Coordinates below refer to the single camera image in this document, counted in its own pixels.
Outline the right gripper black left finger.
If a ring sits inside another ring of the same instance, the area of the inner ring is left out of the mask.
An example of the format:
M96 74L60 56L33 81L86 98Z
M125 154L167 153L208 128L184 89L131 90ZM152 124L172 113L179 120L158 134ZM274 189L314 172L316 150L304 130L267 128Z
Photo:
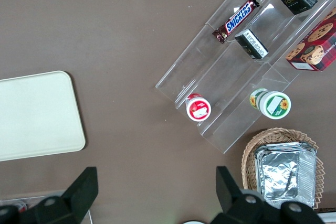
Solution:
M61 196L50 196L20 214L20 223L81 223L98 195L96 167L87 167Z

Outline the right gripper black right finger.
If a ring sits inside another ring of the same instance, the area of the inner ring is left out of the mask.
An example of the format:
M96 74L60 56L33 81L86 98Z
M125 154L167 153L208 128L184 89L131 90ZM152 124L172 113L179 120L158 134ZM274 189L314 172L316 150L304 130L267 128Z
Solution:
M242 193L226 166L216 168L216 194L222 212L212 223L281 223L280 211L251 193Z

